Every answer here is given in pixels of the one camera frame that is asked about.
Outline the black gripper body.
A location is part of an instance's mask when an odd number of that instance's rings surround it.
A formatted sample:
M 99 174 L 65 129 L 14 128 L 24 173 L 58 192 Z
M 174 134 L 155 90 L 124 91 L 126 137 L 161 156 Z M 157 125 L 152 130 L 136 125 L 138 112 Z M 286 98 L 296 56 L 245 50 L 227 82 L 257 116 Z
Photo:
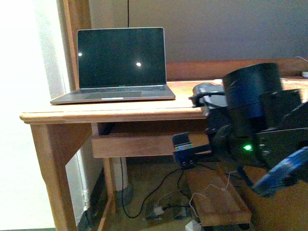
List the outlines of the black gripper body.
M 231 155 L 231 136 L 235 133 L 236 127 L 241 122 L 241 112 L 239 109 L 215 109 L 210 112 L 207 118 L 208 128 L 205 133 L 209 143 L 195 146 L 185 150 L 173 151 L 173 156 L 183 170 L 194 168 L 201 159 L 200 153 L 209 151 L 211 157 L 219 161 L 241 164 Z

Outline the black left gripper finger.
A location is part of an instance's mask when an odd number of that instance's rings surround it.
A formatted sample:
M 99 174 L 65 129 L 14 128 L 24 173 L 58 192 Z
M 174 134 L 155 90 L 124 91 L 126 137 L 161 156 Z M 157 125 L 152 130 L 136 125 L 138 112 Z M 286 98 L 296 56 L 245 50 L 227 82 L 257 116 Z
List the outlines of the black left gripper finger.
M 189 139 L 189 133 L 179 133 L 172 136 L 172 142 L 175 150 L 185 150 L 192 148 L 192 143 Z

